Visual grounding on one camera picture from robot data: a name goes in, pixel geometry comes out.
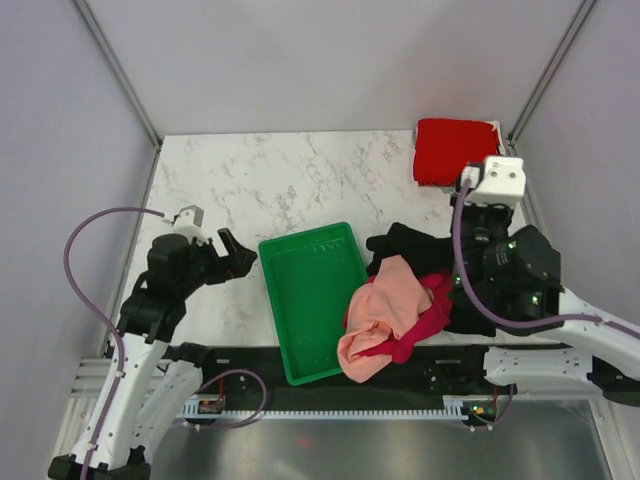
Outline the black t shirt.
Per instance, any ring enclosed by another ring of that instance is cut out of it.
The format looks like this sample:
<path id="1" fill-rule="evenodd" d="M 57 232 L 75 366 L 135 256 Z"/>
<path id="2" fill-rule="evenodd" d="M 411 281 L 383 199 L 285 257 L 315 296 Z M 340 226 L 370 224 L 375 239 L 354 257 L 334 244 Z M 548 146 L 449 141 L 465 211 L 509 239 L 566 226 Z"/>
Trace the black t shirt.
<path id="1" fill-rule="evenodd" d="M 419 279 L 429 274 L 453 273 L 454 254 L 450 237 L 436 238 L 399 222 L 394 222 L 386 234 L 369 237 L 366 248 L 373 253 L 372 261 L 366 267 L 369 277 L 378 273 L 383 259 L 396 255 L 409 264 Z M 496 336 L 496 326 L 476 310 L 453 305 L 449 319 L 445 331 L 488 338 Z"/>

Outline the green plastic tray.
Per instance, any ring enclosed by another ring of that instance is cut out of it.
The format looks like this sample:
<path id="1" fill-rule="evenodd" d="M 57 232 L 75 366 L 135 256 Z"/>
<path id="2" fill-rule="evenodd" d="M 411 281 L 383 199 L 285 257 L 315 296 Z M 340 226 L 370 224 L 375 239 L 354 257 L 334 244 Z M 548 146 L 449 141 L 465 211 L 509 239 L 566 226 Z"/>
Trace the green plastic tray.
<path id="1" fill-rule="evenodd" d="M 346 222 L 259 244 L 287 382 L 301 386 L 342 372 L 337 344 L 366 267 Z"/>

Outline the magenta t shirt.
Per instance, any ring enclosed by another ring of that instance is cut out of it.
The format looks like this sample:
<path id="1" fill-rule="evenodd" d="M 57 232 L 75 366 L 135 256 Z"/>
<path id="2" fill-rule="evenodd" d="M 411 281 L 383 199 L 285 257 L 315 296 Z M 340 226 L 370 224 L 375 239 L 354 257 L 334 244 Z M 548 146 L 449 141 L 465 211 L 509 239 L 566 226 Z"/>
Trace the magenta t shirt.
<path id="1" fill-rule="evenodd" d="M 447 270 L 425 275 L 420 284 L 431 297 L 431 306 L 418 315 L 416 323 L 399 339 L 393 334 L 382 343 L 371 346 L 357 356 L 372 358 L 388 355 L 393 363 L 405 363 L 412 355 L 415 345 L 444 330 L 450 323 L 453 301 L 449 298 L 452 275 Z"/>

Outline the peach pink t shirt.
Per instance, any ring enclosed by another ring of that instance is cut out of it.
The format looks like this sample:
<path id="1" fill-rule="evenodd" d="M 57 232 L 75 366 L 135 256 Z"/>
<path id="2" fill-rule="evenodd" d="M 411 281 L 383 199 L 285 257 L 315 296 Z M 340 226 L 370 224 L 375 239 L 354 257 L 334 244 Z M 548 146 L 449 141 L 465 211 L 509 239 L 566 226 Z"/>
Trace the peach pink t shirt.
<path id="1" fill-rule="evenodd" d="M 390 353 L 366 352 L 402 338 L 432 306 L 432 295 L 399 255 L 382 260 L 375 278 L 356 290 L 346 312 L 345 333 L 337 344 L 343 373 L 364 383 L 392 362 Z"/>

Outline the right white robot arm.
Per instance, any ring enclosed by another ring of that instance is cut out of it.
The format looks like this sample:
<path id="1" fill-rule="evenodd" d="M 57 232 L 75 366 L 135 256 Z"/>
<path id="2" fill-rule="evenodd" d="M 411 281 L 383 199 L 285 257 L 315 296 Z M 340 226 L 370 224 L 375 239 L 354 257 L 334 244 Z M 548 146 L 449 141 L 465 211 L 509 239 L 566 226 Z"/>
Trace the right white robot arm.
<path id="1" fill-rule="evenodd" d="M 536 227 L 508 232 L 504 204 L 452 203 L 455 312 L 491 332 L 541 338 L 544 346 L 487 347 L 458 368 L 467 392 L 491 384 L 517 392 L 599 393 L 639 404 L 639 329 L 581 300 L 561 283 L 561 254 Z"/>

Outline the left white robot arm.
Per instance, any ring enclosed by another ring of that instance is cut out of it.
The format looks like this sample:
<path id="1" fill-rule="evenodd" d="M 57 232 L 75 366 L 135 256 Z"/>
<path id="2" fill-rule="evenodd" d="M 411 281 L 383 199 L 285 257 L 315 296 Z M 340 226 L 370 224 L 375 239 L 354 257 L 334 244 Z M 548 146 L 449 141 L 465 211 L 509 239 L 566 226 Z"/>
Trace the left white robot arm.
<path id="1" fill-rule="evenodd" d="M 112 363 L 86 430 L 70 453 L 52 459 L 49 478 L 149 478 L 152 452 L 179 409 L 195 392 L 216 388 L 212 349 L 170 342 L 193 293 L 247 276 L 257 259 L 229 229 L 218 235 L 224 256 L 189 231 L 153 240 L 147 268 L 121 306 Z"/>

